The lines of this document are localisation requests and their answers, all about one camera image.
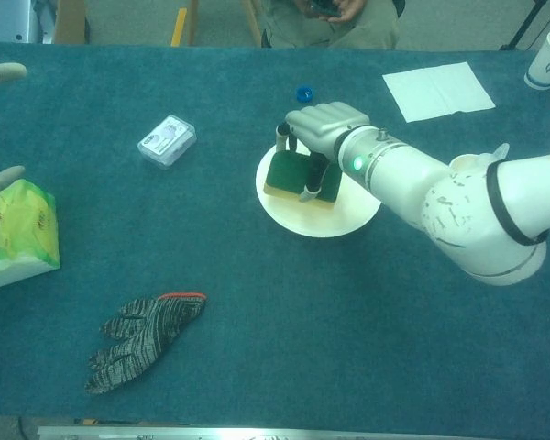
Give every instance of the black band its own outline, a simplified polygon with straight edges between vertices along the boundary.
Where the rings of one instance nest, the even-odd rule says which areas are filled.
[[[493,213],[497,217],[499,224],[507,235],[520,245],[534,246],[544,242],[548,238],[548,231],[544,231],[536,238],[529,238],[520,230],[519,227],[517,227],[517,225],[513,222],[509,211],[507,211],[505,202],[501,196],[499,180],[497,178],[497,168],[502,162],[504,162],[504,160],[497,160],[496,162],[491,162],[491,164],[487,167],[487,194],[489,195],[489,201],[491,202]]]

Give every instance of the chair leg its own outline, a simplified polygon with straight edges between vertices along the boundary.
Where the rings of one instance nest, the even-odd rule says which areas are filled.
[[[255,44],[260,47],[261,42],[261,32],[259,27],[259,21],[257,20],[257,3],[255,0],[241,0],[242,6],[247,13],[248,27],[250,28],[250,33],[255,40]]]
[[[190,10],[187,11],[188,15],[188,38],[187,44],[193,46],[195,40],[195,30],[198,27],[198,3],[199,0],[190,0]]]

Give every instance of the clear plastic box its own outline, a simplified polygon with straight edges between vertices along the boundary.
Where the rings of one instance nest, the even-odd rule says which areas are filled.
[[[197,140],[195,129],[179,117],[169,115],[138,142],[142,155],[166,170]]]

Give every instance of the teal tablecloth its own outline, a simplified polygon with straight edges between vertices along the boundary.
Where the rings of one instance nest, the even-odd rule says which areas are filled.
[[[0,86],[0,170],[55,195],[62,260],[0,289],[0,414],[550,439],[550,237],[534,277],[493,288],[384,207],[348,236],[296,236],[254,184],[304,84],[443,161],[550,153],[532,57],[0,44],[28,67]],[[497,107],[406,124],[381,75],[461,61]],[[199,140],[163,171],[136,144],[168,114]],[[154,368],[83,391],[121,304],[190,290],[206,309]]]

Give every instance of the green sponge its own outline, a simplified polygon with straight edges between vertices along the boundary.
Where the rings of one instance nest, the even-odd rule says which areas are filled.
[[[278,151],[271,159],[263,191],[275,197],[297,200],[307,182],[309,169],[309,156],[288,149]],[[341,180],[340,167],[335,163],[330,164],[322,181],[322,190],[313,202],[332,208],[338,197]]]

